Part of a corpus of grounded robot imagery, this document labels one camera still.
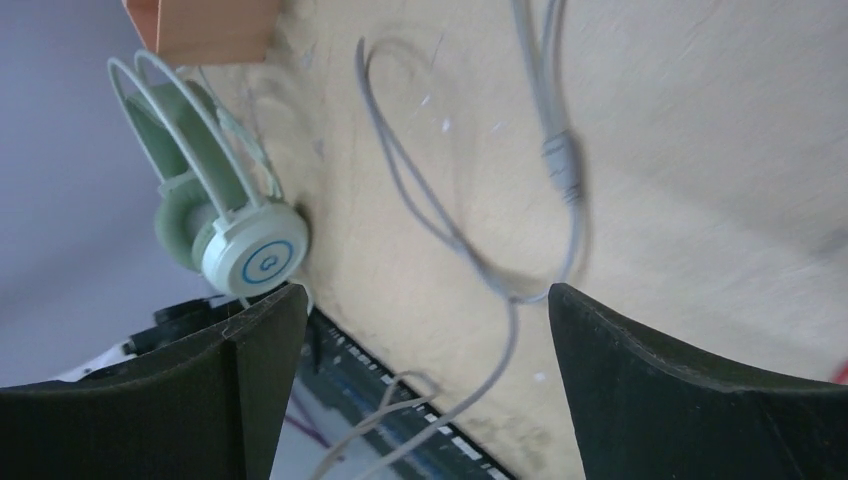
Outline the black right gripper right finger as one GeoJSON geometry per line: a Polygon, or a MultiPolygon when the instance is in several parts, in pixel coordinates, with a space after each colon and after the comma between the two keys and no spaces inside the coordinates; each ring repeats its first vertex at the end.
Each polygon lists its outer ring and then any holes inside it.
{"type": "Polygon", "coordinates": [[[739,363],[567,284],[548,316],[589,479],[843,479],[847,389],[739,363]]]}

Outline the mint green headphones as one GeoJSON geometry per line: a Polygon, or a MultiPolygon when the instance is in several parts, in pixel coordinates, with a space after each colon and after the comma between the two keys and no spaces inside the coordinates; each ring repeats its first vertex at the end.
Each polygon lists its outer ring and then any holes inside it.
{"type": "Polygon", "coordinates": [[[160,245],[218,292],[247,300],[296,280],[310,247],[305,219],[255,135],[206,78],[186,79],[158,55],[107,61],[124,116],[159,181],[160,245]]]}

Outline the peach plastic file organizer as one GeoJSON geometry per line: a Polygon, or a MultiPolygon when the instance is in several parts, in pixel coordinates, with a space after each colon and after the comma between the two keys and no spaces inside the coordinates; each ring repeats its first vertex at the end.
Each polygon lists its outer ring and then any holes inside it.
{"type": "Polygon", "coordinates": [[[125,0],[143,46],[170,65],[259,63],[279,0],[125,0]]]}

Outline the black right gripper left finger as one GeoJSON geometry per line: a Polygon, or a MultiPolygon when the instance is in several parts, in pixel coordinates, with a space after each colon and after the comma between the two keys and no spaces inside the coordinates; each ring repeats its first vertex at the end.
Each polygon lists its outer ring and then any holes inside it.
{"type": "Polygon", "coordinates": [[[266,479],[307,325],[289,285],[96,378],[1,392],[5,479],[266,479]]]}

